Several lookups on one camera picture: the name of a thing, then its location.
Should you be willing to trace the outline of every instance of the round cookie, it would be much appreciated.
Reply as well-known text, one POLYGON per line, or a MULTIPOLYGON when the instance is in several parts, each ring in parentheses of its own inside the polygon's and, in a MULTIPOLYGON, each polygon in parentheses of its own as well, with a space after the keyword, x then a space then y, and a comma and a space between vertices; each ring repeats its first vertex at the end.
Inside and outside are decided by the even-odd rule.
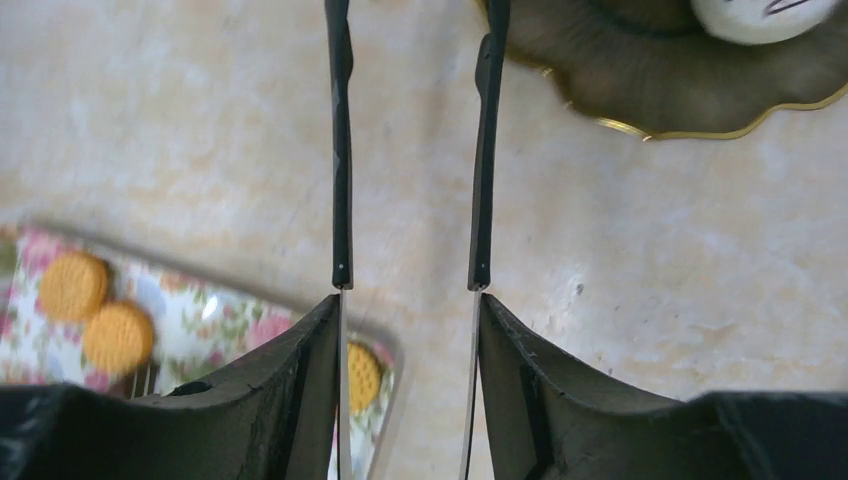
POLYGON ((153 351, 150 318, 130 303, 109 303, 86 324, 82 351, 98 370, 116 375, 130 373, 146 362, 153 351))
POLYGON ((377 398, 383 374, 374 354, 357 343, 347 346, 347 369, 350 412, 359 413, 377 398))
POLYGON ((84 252, 55 259, 41 277, 38 298, 54 322, 82 322, 103 305, 109 289, 109 271, 102 260, 84 252))

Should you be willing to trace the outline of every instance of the brown plate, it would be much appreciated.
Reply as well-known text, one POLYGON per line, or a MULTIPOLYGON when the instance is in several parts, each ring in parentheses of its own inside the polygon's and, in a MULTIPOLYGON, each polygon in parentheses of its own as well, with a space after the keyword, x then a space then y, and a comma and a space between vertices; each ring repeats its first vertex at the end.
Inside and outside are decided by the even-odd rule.
MULTIPOLYGON (((485 0, 476 0, 485 11, 485 0)), ((511 60, 550 75, 566 103, 643 139, 734 139, 772 112, 848 92, 848 2, 768 45, 714 38, 688 0, 511 0, 511 60)))

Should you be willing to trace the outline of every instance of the yellow round object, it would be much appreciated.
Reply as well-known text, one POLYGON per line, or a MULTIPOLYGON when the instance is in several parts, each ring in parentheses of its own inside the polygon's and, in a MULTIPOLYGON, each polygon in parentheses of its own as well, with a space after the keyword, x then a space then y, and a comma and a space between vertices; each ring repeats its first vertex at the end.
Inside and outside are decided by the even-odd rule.
POLYGON ((123 302, 110 303, 85 326, 82 351, 98 370, 128 374, 150 358, 153 326, 138 307, 123 302))
POLYGON ((83 322, 106 299, 106 264, 83 252, 69 252, 54 260, 41 277, 38 298, 53 322, 83 322))
POLYGON ((377 357, 358 343, 347 345, 348 384, 350 386, 350 411, 359 413, 377 398, 383 373, 377 357))

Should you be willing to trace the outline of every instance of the marble countertop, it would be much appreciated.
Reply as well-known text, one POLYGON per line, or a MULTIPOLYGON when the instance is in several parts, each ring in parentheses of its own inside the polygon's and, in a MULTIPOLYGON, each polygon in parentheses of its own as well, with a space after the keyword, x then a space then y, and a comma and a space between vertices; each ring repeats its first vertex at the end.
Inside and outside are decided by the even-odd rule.
MULTIPOLYGON (((386 478, 453 478, 485 24, 472 0, 354 2, 350 23, 349 306, 410 359, 386 478)), ((315 303, 332 292, 327 63, 323 2, 2 2, 0 221, 64 219, 315 303)), ((642 143, 508 65, 491 291, 665 395, 846 388, 846 117, 642 143)), ((472 462, 491 477, 482 425, 472 462)))

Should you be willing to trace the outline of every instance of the cookie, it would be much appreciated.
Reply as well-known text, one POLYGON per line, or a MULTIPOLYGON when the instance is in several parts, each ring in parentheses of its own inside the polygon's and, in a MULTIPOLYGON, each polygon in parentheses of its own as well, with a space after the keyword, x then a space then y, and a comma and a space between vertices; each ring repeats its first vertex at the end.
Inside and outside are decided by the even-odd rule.
POLYGON ((347 369, 350 412, 359 413, 377 398, 383 374, 377 357, 357 343, 347 346, 347 369))
POLYGON ((150 318, 133 304, 109 303, 86 324, 82 351, 98 370, 128 374, 144 364, 153 351, 150 318))
POLYGON ((109 271, 102 260, 84 252, 69 252, 53 260, 41 277, 38 299, 54 322, 83 322, 106 298, 109 271))

